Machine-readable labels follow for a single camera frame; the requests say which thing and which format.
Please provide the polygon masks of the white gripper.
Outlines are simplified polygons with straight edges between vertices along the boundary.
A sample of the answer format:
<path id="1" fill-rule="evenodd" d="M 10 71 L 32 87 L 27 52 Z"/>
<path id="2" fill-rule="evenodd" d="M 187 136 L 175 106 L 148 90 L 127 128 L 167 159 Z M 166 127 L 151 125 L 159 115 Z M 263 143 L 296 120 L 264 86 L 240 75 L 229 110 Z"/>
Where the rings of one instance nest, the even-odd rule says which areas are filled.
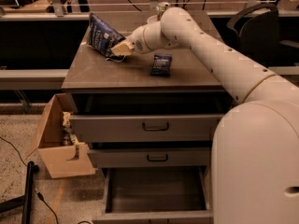
<path id="1" fill-rule="evenodd" d="M 115 45 L 111 51 L 116 56 L 128 56 L 135 50 L 138 53 L 144 53 L 146 51 L 146 46 L 143 37 L 144 29 L 137 28 L 129 36 L 128 41 L 122 41 Z"/>

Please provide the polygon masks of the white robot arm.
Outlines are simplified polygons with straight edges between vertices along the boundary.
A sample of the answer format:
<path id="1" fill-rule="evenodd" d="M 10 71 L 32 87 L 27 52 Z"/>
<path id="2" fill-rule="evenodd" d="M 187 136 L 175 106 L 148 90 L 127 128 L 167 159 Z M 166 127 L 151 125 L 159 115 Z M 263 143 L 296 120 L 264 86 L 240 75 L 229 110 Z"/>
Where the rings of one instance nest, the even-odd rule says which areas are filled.
<path id="1" fill-rule="evenodd" d="M 214 224 L 299 224 L 299 88 L 205 33 L 184 9 L 135 29 L 116 55 L 189 49 L 237 105 L 211 152 Z"/>

